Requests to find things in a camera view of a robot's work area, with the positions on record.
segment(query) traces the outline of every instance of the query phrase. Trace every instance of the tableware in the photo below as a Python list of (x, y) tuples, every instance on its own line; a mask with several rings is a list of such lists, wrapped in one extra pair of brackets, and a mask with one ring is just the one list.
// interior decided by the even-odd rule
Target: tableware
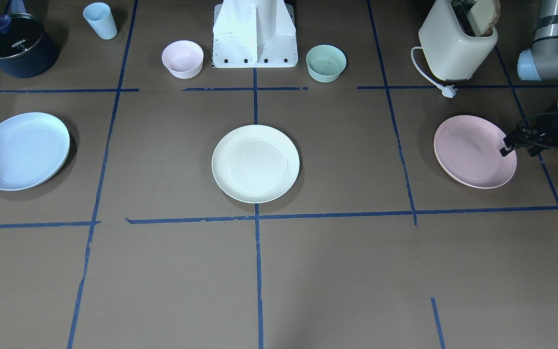
[(0, 69), (16, 78), (47, 71), (60, 55), (38, 18), (25, 13), (22, 0), (11, 1), (11, 13), (0, 15)]
[(228, 196), (243, 203), (267, 203), (296, 181), (300, 157), (294, 143), (270, 126), (248, 125), (228, 133), (212, 155), (212, 174)]
[(87, 5), (83, 10), (83, 17), (93, 31), (104, 40), (114, 38), (118, 33), (111, 8), (104, 2), (94, 2)]
[(458, 115), (445, 120), (434, 135), (434, 153), (453, 179), (473, 188), (492, 189), (507, 183), (516, 172), (516, 151), (503, 157), (500, 128), (485, 119)]
[(0, 123), (0, 190), (44, 183), (60, 170), (69, 150), (68, 129), (48, 113), (22, 113)]
[(203, 49), (195, 42), (179, 40), (163, 50), (161, 60), (173, 76), (190, 79), (202, 70)]
[(318, 82), (335, 81), (346, 68), (346, 56), (341, 49), (330, 45), (318, 45), (305, 57), (310, 77)]

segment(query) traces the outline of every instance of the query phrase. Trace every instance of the pot handle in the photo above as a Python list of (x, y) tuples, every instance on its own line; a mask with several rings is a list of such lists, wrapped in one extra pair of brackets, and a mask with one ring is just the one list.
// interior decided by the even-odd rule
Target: pot handle
[(27, 13), (25, 10), (25, 3), (23, 0), (11, 0), (10, 1), (10, 13)]

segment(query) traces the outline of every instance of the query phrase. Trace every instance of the light blue cup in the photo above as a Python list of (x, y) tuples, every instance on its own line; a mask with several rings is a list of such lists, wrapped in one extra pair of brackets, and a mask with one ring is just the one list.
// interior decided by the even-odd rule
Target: light blue cup
[(307, 70), (318, 82), (335, 81), (346, 68), (346, 56), (341, 49), (330, 45), (318, 45), (307, 53)]
[(83, 10), (83, 17), (93, 28), (93, 31), (104, 40), (109, 40), (118, 33), (118, 30), (115, 28), (111, 9), (109, 5), (104, 2), (95, 2), (87, 5)]

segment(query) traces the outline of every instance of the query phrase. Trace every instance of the light green bowl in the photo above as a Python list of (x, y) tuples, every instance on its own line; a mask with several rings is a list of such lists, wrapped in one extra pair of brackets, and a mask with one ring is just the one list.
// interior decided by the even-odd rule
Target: light green bowl
[(307, 53), (307, 70), (319, 82), (335, 81), (346, 68), (346, 56), (341, 49), (330, 45), (318, 45)]

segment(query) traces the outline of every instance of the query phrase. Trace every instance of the brand logo on pot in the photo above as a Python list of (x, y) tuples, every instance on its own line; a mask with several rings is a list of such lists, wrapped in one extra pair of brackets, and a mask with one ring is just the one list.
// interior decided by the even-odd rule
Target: brand logo on pot
[(18, 41), (18, 42), (15, 42), (14, 44), (12, 44), (12, 47), (17, 47), (17, 46), (19, 46), (20, 44), (24, 43), (25, 41), (27, 41), (27, 40), (23, 39), (23, 40), (20, 40), (20, 41)]

